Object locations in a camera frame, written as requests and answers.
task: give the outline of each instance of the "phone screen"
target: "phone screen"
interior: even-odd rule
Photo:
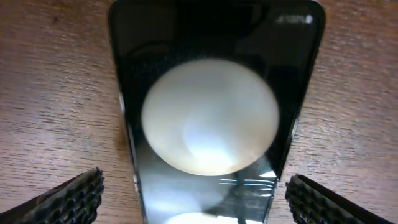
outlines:
[[[324,25],[323,9],[313,1],[113,4],[111,45],[146,223],[178,224],[198,215],[221,223],[267,220]],[[200,58],[249,67],[272,88],[279,105],[272,146],[233,174],[207,177],[174,169],[150,148],[142,130],[141,109],[151,86],[174,66]]]

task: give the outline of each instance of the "egg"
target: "egg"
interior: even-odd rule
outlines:
[[[149,90],[142,128],[172,167],[225,175],[258,160],[272,144],[279,109],[267,83],[235,62],[200,59],[178,65]]]

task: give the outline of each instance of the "wooden table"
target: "wooden table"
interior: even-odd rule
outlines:
[[[120,139],[107,0],[0,1],[0,212],[98,166],[97,223],[141,223]],[[398,222],[397,2],[323,3],[317,64],[269,223],[301,173]]]

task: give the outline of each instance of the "glossy black screen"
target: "glossy black screen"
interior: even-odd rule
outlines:
[[[311,1],[272,3],[116,1],[109,29],[141,208],[149,224],[202,212],[230,223],[266,221],[323,32],[321,7]],[[223,58],[256,71],[280,109],[273,145],[230,175],[203,177],[166,164],[141,127],[149,88],[172,67]]]

